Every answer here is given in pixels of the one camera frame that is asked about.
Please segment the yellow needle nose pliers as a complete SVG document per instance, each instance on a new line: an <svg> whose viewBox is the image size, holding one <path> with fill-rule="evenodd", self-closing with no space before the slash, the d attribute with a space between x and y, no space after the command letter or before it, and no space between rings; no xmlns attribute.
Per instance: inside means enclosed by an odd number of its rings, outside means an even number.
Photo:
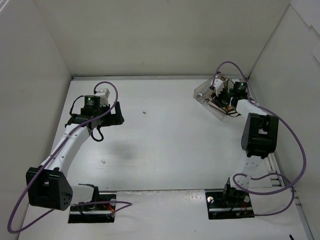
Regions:
<svg viewBox="0 0 320 240"><path fill-rule="evenodd" d="M232 111L235 111L235 108L231 105L227 105L225 107L225 111L228 113L228 112L232 112Z"/></svg>

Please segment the large silver ratchet wrench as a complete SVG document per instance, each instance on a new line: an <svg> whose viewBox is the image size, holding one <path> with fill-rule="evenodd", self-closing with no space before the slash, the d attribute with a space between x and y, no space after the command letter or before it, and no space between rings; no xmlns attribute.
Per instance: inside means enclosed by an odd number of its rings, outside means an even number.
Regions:
<svg viewBox="0 0 320 240"><path fill-rule="evenodd" d="M199 87L197 87L194 92L194 98L197 101L200 101L204 94L206 93L207 90L210 89L210 87L213 84L214 79L216 79L217 77L219 77L221 75L221 72L218 71L215 75L213 75L212 77L210 77L206 82L204 82L202 85L200 85Z"/></svg>

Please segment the dark hex key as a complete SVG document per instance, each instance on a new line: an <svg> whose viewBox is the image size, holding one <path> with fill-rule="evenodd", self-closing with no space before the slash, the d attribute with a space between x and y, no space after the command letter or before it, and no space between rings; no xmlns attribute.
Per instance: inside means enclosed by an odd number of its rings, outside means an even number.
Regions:
<svg viewBox="0 0 320 240"><path fill-rule="evenodd" d="M226 114L226 111L224 109L219 108L217 105L215 105L212 101L210 101L209 99L205 100L206 103L208 104L208 106L222 114Z"/></svg>

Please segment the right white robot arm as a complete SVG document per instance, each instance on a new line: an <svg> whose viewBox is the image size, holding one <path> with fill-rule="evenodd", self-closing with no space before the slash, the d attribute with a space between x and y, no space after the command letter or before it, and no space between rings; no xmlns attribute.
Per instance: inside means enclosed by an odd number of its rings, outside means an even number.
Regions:
<svg viewBox="0 0 320 240"><path fill-rule="evenodd" d="M238 168L228 178L221 200L227 206L233 206L247 195L242 189L247 189L249 183L262 160L276 150L278 139L279 118L267 114L248 98L248 85L245 82L235 81L231 87L231 79L219 86L216 102L227 113L235 111L239 117L245 117L246 122L240 145L245 156L240 159Z"/></svg>

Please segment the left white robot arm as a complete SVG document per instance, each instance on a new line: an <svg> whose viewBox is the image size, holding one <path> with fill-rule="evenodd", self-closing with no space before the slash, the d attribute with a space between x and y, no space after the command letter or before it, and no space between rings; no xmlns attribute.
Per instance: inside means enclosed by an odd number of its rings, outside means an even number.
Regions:
<svg viewBox="0 0 320 240"><path fill-rule="evenodd" d="M67 176L72 161L93 130L124 123L118 101L108 103L105 95L85 95L80 113L70 114L65 132L49 157L26 172L29 204L34 207L64 211L82 203L94 210L100 204L99 188L89 183L70 185Z"/></svg>

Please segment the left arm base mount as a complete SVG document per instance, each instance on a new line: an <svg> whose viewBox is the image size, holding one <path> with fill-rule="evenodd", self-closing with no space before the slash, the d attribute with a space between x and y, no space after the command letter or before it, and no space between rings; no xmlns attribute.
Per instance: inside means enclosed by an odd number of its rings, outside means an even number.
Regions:
<svg viewBox="0 0 320 240"><path fill-rule="evenodd" d="M100 191L93 184L78 184L72 187L73 195L69 208L69 224L113 223L117 195Z"/></svg>

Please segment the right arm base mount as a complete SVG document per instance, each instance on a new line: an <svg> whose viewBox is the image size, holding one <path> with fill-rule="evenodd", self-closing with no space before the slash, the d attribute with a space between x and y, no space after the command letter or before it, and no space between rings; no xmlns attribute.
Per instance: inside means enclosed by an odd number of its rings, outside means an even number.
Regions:
<svg viewBox="0 0 320 240"><path fill-rule="evenodd" d="M249 194L231 186L228 179L223 189L206 190L206 206L209 220L254 218Z"/></svg>

